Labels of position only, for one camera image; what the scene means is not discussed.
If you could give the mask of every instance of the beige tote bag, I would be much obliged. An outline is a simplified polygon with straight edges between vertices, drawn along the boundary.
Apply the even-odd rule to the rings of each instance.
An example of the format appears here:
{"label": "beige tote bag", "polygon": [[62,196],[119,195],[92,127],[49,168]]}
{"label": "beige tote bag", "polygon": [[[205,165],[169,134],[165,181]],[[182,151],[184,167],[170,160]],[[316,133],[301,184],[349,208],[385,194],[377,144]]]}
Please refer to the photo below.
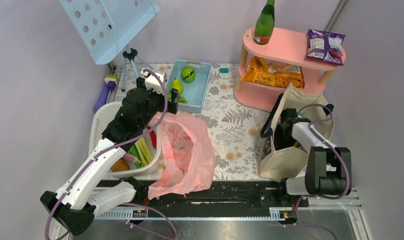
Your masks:
{"label": "beige tote bag", "polygon": [[[322,93],[305,94],[291,84],[287,86],[284,93],[279,95],[261,131],[261,137],[265,138],[265,141],[259,154],[256,175],[279,182],[283,178],[296,177],[306,166],[308,162],[306,151],[297,147],[275,150],[273,133],[284,109],[293,108],[299,111],[309,104],[327,105],[328,102]],[[318,106],[308,107],[303,110],[302,114],[304,118],[308,118],[312,122],[328,118],[323,108]],[[316,123],[315,128],[329,140],[333,132],[334,120]]]}

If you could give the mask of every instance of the wooden shelf leg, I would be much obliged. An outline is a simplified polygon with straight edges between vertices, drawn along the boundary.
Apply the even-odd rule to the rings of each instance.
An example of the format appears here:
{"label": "wooden shelf leg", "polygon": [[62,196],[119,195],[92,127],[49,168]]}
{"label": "wooden shelf leg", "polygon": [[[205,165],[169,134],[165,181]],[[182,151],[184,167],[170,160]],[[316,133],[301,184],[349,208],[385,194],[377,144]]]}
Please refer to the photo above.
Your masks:
{"label": "wooden shelf leg", "polygon": [[[247,50],[246,48],[242,45],[242,51],[241,51],[241,55],[240,55],[240,63],[239,63],[239,67],[244,68],[246,66],[246,59],[247,59]],[[237,81],[236,81],[236,89],[240,90],[241,88],[241,81],[240,81],[240,74],[237,75]]]}
{"label": "wooden shelf leg", "polygon": [[333,75],[334,71],[335,71],[335,70],[326,71],[326,72],[322,75],[322,77],[321,77],[321,79],[320,79],[320,81],[319,81],[319,84],[320,84],[320,85],[325,85],[325,84],[327,84],[328,80],[331,78],[331,76]]}

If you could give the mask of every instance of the bag handle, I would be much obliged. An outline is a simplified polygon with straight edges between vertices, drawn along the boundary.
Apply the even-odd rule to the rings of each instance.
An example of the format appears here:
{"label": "bag handle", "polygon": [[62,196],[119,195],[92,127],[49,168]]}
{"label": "bag handle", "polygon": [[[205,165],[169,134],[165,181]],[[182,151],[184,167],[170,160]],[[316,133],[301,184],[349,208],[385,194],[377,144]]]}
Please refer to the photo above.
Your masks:
{"label": "bag handle", "polygon": [[277,112],[278,106],[280,105],[281,99],[283,98],[284,93],[278,95],[277,101],[275,102],[274,107],[271,110],[271,113],[269,113],[268,119],[264,126],[262,127],[261,130],[261,138],[265,139],[267,137],[272,137],[272,128],[269,128],[267,132],[265,130],[269,125],[271,125],[271,120],[274,117],[275,113]]}

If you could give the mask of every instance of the blue basket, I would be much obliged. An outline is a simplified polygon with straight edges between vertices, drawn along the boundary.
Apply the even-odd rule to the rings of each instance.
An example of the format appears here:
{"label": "blue basket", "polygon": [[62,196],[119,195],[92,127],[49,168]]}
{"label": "blue basket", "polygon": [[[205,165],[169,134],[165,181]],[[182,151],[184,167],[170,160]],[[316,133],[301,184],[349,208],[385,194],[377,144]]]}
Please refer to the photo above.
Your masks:
{"label": "blue basket", "polygon": [[[196,78],[192,82],[185,82],[181,79],[181,71],[185,67],[192,67],[196,71]],[[208,88],[209,75],[211,74],[210,63],[194,62],[186,60],[175,60],[166,85],[167,91],[171,87],[174,79],[179,79],[184,86],[181,94],[188,103],[178,103],[178,110],[199,114],[202,112],[203,101],[205,100],[206,89]]]}
{"label": "blue basket", "polygon": [[107,64],[159,12],[152,0],[59,0],[96,64]]}

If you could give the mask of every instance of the floral tablecloth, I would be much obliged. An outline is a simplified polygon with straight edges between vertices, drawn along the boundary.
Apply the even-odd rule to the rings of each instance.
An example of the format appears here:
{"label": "floral tablecloth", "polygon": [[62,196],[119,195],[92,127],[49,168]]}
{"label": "floral tablecloth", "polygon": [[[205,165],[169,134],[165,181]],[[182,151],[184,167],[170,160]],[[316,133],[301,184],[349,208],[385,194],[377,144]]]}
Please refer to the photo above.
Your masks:
{"label": "floral tablecloth", "polygon": [[[173,64],[154,64],[154,68],[165,71],[168,76]],[[228,68],[228,73],[219,73],[219,68]],[[256,163],[262,139],[261,128],[268,112],[241,105],[234,98],[234,84],[238,75],[237,64],[212,64],[208,90],[201,114],[193,114],[203,119],[207,126],[212,146],[215,150],[215,180],[266,180],[255,175]],[[135,75],[127,66],[126,91],[120,87],[115,101],[121,101],[127,90],[135,87]],[[139,179],[159,179],[164,165]]]}

